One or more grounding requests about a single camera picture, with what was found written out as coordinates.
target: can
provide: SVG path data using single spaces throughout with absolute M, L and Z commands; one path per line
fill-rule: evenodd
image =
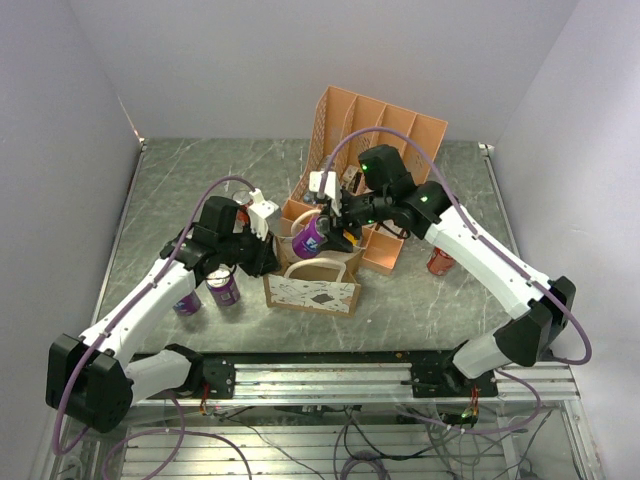
M 427 268 L 434 275 L 442 276 L 446 275 L 455 264 L 456 261 L 452 256 L 447 255 L 445 251 L 440 250 L 438 247 L 434 247 L 431 258 L 427 262 Z
M 219 307 L 229 307 L 240 300 L 238 284 L 233 273 L 226 268 L 219 268 L 208 275 L 205 283 Z
M 291 241 L 294 253 L 304 259 L 313 258 L 320 253 L 320 245 L 326 240 L 329 231 L 329 218 L 322 215 L 313 217 L 309 223 Z
M 173 311 L 181 317 L 188 317 L 189 315 L 193 315 L 198 310 L 200 310 L 201 306 L 202 302 L 200 301 L 200 297 L 198 297 L 198 294 L 194 290 L 178 303 L 176 303 L 173 306 Z
M 249 213 L 247 209 L 253 204 L 249 190 L 236 190 L 231 195 L 231 199 L 240 205 L 238 215 L 236 215 L 236 223 L 240 228 L 249 223 Z

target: basket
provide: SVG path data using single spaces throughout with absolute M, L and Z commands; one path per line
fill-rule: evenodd
M 285 225 L 290 227 L 291 222 L 302 213 L 316 208 L 303 202 L 309 188 L 309 174 L 320 170 L 323 159 L 331 154 L 343 138 L 356 130 L 372 126 L 389 127 L 404 133 L 431 158 L 435 158 L 447 129 L 447 122 L 341 88 L 328 87 L 316 107 L 306 169 L 282 209 L 282 221 Z M 405 141 L 380 132 L 364 134 L 351 141 L 338 154 L 333 170 L 338 173 L 338 177 L 342 177 L 350 165 L 359 169 L 358 155 L 370 147 L 382 144 L 398 149 L 416 184 L 427 180 L 429 164 L 426 160 Z M 356 194 L 364 191 L 364 182 L 360 182 Z M 404 240 L 389 235 L 379 226 L 363 228 L 361 246 L 365 252 L 362 266 L 385 275 L 391 274 L 403 243 Z

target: gray wall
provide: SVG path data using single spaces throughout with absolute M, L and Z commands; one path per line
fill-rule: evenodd
M 0 478 L 29 474 L 49 345 L 89 323 L 138 149 L 67 3 L 3 2 Z
M 309 137 L 333 84 L 494 144 L 576 0 L 71 4 L 145 137 Z
M 640 3 L 582 0 L 496 146 L 523 256 L 577 285 L 574 368 L 612 479 L 638 478 Z M 569 327 L 556 341 L 579 357 Z

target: robotic arm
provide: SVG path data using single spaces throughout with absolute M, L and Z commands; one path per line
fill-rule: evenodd
M 575 296 L 573 283 L 566 277 L 550 281 L 497 242 L 460 206 L 477 230 L 471 232 L 439 183 L 415 185 L 395 148 L 379 145 L 363 152 L 358 160 L 371 191 L 353 196 L 340 189 L 335 172 L 328 173 L 321 215 L 329 217 L 330 227 L 327 242 L 320 249 L 349 250 L 352 247 L 343 238 L 344 230 L 359 237 L 363 225 L 393 220 L 398 227 L 454 257 L 491 291 L 511 317 L 506 325 L 455 349 L 447 383 L 454 387 L 512 362 L 532 366 L 567 324 L 562 311 L 534 282 L 547 286 L 569 309 Z M 322 173 L 313 172 L 309 183 L 312 192 L 320 192 Z M 525 280 L 499 259 L 478 240 L 481 235 L 531 278 Z
M 215 196 L 205 202 L 199 221 L 192 225 L 190 236 L 180 246 L 167 273 L 108 333 L 83 368 L 72 390 L 67 414 L 104 433 L 118 425 L 130 406 L 142 399 L 166 389 L 188 394 L 200 387 L 202 357 L 180 345 L 168 345 L 156 355 L 129 362 L 166 312 L 221 264 L 237 265 L 254 277 L 279 268 L 269 232 L 269 224 L 277 219 L 279 207 L 266 201 L 260 190 L 251 192 L 251 197 L 253 204 L 247 211 L 250 224 L 240 232 L 234 232 L 240 205 Z M 148 275 L 113 311 L 78 338 L 61 335 L 53 343 L 47 375 L 48 405 L 58 408 L 80 357 L 104 335 L 114 315 L 153 282 L 179 237 L 162 249 Z

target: table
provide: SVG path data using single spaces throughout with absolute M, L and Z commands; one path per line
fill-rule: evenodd
M 100 316 L 138 284 L 158 252 L 181 228 L 201 192 L 217 178 L 241 175 L 282 205 L 307 158 L 307 140 L 151 139 L 142 157 L 115 251 Z M 444 142 L 436 164 L 460 201 L 497 240 L 511 246 L 490 165 L 477 143 Z M 239 184 L 217 192 L 230 196 Z M 321 352 L 449 349 L 507 321 L 497 300 L 462 267 L 429 273 L 432 248 L 409 239 L 390 276 L 361 269 L 355 318 L 265 305 L 262 281 L 236 275 L 242 300 L 217 308 L 204 285 L 204 308 L 172 311 L 140 346 L 155 353 L 170 343 L 209 352 Z

